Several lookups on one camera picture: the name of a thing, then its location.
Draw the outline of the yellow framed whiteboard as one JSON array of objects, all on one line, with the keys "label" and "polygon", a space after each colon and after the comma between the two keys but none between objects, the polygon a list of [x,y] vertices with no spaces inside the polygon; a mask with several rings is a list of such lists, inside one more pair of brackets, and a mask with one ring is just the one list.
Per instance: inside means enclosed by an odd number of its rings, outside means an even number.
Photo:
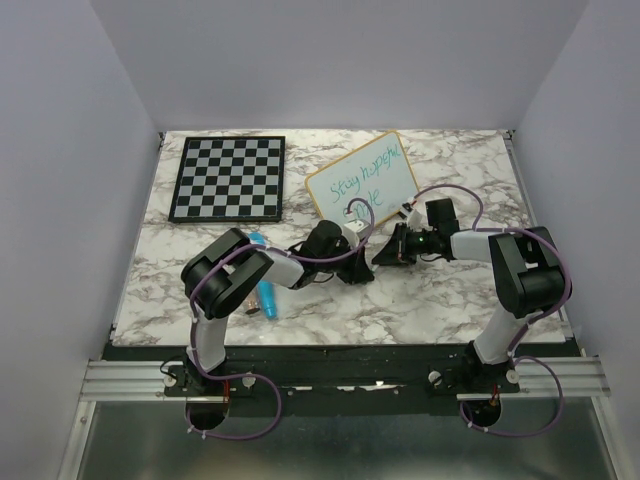
[{"label": "yellow framed whiteboard", "polygon": [[388,131],[305,179],[321,218],[342,224],[372,219],[380,225],[418,193],[401,137]]}]

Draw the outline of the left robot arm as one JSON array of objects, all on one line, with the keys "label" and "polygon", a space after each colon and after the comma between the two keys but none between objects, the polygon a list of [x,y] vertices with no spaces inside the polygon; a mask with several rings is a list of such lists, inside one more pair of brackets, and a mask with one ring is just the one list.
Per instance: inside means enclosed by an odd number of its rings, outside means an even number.
[{"label": "left robot arm", "polygon": [[192,258],[180,275],[192,310],[188,384],[201,395],[220,387],[228,318],[261,281],[290,290],[312,284],[320,274],[347,285],[373,281],[365,259],[372,230],[365,220],[322,220],[306,240],[281,250],[232,228]]}]

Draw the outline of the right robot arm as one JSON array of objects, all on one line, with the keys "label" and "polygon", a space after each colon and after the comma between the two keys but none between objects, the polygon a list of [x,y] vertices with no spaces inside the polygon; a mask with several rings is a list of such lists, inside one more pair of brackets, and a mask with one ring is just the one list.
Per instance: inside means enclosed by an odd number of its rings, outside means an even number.
[{"label": "right robot arm", "polygon": [[492,267],[499,304],[472,342],[476,358],[459,370],[462,384],[474,392],[494,383],[494,365],[507,362],[537,316],[548,315],[572,290],[547,228],[463,230],[449,198],[427,202],[425,216],[410,212],[395,225],[372,263],[414,265],[422,255],[486,262]]}]

